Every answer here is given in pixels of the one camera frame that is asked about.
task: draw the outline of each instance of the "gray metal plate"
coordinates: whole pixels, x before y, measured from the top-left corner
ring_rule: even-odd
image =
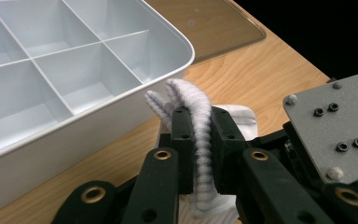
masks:
[[[333,88],[337,82],[342,88]],[[287,104],[286,97],[283,107],[322,181],[349,184],[358,180],[358,148],[352,145],[358,138],[358,75],[296,93],[295,98]],[[327,111],[331,103],[338,104],[337,112]],[[324,110],[321,117],[313,116],[317,107]],[[348,150],[336,151],[339,142],[346,143]],[[327,177],[334,167],[343,172],[341,178]]]

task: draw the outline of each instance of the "white fabric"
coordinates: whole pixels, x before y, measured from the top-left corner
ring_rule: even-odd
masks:
[[[195,134],[196,164],[193,193],[179,201],[179,223],[234,223],[238,218],[235,196],[220,195],[214,187],[211,167],[211,103],[198,87],[182,79],[168,79],[170,101],[157,92],[148,91],[146,102],[161,120],[160,130],[171,132],[172,112],[184,106],[191,114]],[[255,113],[243,105],[216,105],[231,115],[246,140],[257,137]]]

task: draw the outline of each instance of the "black plastic part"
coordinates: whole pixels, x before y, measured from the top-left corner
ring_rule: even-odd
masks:
[[[310,156],[302,145],[301,140],[298,138],[295,128],[291,122],[283,124],[283,128],[286,131],[291,144],[293,145],[293,149],[298,157],[298,161],[302,167],[302,170],[305,172],[307,180],[315,189],[319,189],[324,184],[324,182],[319,177],[318,171],[313,165]]]
[[[318,202],[336,223],[358,224],[358,188],[340,183],[322,188]]]
[[[104,190],[104,196],[95,203],[85,203],[82,195],[89,191],[89,198],[95,197]],[[104,181],[90,181],[75,189],[62,204],[52,224],[103,224],[113,223],[117,217],[114,206],[117,196],[116,188]]]
[[[110,222],[109,224],[120,224],[121,219],[124,216],[124,212],[126,210],[128,201],[130,199],[130,196],[132,194],[133,187],[135,186],[136,180],[138,176],[135,176],[125,182],[124,184],[117,187],[117,196],[114,201],[115,205],[115,211],[114,213],[109,214],[109,216],[112,216],[109,220],[114,220],[113,222]]]
[[[167,147],[151,150],[146,155],[121,223],[177,223],[177,186],[176,151]]]
[[[286,131],[281,129],[275,133],[269,133],[267,135],[257,137],[247,143],[249,147],[260,147],[265,150],[272,150],[283,147],[287,139]]]
[[[261,224],[265,223],[264,215],[260,210],[257,201],[248,185],[244,183],[242,178],[239,178],[241,183],[235,205],[237,207],[239,220],[242,223]]]
[[[180,107],[172,113],[171,145],[179,155],[179,194],[193,192],[194,132],[190,113]]]
[[[170,133],[161,133],[159,135],[158,147],[172,147]]]
[[[235,160],[247,148],[247,143],[229,113],[218,107],[212,108],[211,143],[214,185],[221,194],[235,194],[238,186]]]
[[[333,223],[271,153],[248,148],[240,159],[241,172],[262,212],[258,223]]]
[[[295,149],[290,140],[280,149],[280,161],[290,174],[303,186],[311,186],[310,180],[304,171]]]

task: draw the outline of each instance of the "black background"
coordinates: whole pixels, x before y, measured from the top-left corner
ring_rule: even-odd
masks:
[[[358,74],[358,1],[235,2],[327,76]]]

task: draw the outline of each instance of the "tray divider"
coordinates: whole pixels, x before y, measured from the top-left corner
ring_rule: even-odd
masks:
[[[102,42],[101,38],[97,34],[95,34],[92,29],[90,29],[90,27],[77,15],[77,13],[66,3],[66,1],[64,1],[64,0],[61,0],[61,1],[63,2],[64,5],[66,5],[69,8],[69,10],[71,10],[74,13],[74,15],[77,17],[77,19],[80,20],[81,23],[83,23],[83,25],[86,26],[87,29],[89,29],[89,31],[91,31],[98,38],[99,42]]]
[[[31,58],[31,62],[34,64],[34,67],[37,69],[37,71],[39,72],[39,74],[42,76],[42,78],[44,80],[46,80],[46,82],[48,83],[48,86],[53,90],[53,92],[57,95],[57,97],[60,99],[60,101],[65,105],[66,109],[69,110],[69,112],[71,112],[72,117],[76,114],[74,112],[74,110],[71,108],[71,106],[69,106],[62,98],[62,96],[60,95],[60,93],[56,90],[56,88],[54,87],[54,85],[50,82],[50,80],[48,80],[48,77],[45,75],[44,71],[39,67],[39,64],[37,64],[37,62],[34,60],[34,58]]]
[[[57,54],[57,53],[63,53],[63,52],[70,51],[70,50],[73,50],[73,49],[81,49],[81,48],[85,48],[85,47],[87,47],[87,46],[98,45],[98,44],[101,44],[101,43],[102,43],[102,41],[98,41],[98,42],[93,42],[93,43],[88,43],[88,44],[85,44],[85,45],[80,45],[80,46],[72,47],[72,48],[69,48],[69,49],[56,50],[56,51],[54,51],[54,52],[47,53],[47,54],[42,54],[42,55],[37,55],[37,56],[31,56],[30,59],[43,58],[43,57],[47,57],[47,56],[49,56],[49,55],[54,55],[54,54]]]
[[[150,80],[145,80],[144,78],[140,77],[139,74],[137,74],[133,68],[131,68],[131,66],[129,65],[129,62],[126,62],[128,61],[128,59],[124,59],[123,55],[119,55],[117,54],[117,52],[115,52],[114,49],[112,49],[112,47],[110,47],[107,43],[108,42],[113,42],[113,41],[116,41],[116,40],[119,40],[119,39],[124,39],[124,38],[131,38],[132,36],[137,36],[137,35],[142,35],[142,34],[146,34],[148,35],[148,33],[150,32],[150,30],[142,30],[142,31],[138,31],[138,32],[133,32],[133,33],[130,33],[130,34],[126,34],[126,35],[120,35],[120,36],[116,36],[116,37],[113,37],[113,38],[109,38],[109,39],[105,39],[103,41],[103,44],[106,45],[106,47],[113,53],[116,55],[116,57],[118,57],[118,59],[131,71],[131,73],[142,83],[142,84],[145,84],[147,82],[149,82]]]
[[[108,39],[108,40],[117,39],[117,38],[120,38],[120,37],[121,37],[121,36],[118,36],[118,37],[114,37],[114,38],[111,38],[111,39]],[[132,74],[142,85],[144,85],[145,83],[144,83],[140,78],[138,78],[138,76],[136,76],[136,74],[132,71],[132,69],[130,69],[130,68],[123,62],[123,60],[122,60],[114,51],[112,51],[112,50],[106,45],[105,42],[108,41],[108,40],[102,41],[103,45],[104,45],[113,55],[115,55],[115,57],[118,58],[118,60],[123,64],[123,66],[125,66],[125,67],[127,68],[127,70],[129,70],[129,71],[131,72],[131,74]]]
[[[0,17],[0,23],[2,24],[3,27],[5,27],[5,29],[7,30],[7,32],[10,34],[10,36],[13,38],[13,40],[16,42],[16,44],[19,45],[19,47],[21,48],[22,52],[27,56],[28,59],[31,58],[30,54],[28,53],[28,51],[25,49],[25,47],[22,45],[22,43],[20,42],[20,40],[14,35],[14,33],[10,30],[10,28],[8,28],[8,26],[5,24],[5,22],[2,20],[2,18]]]

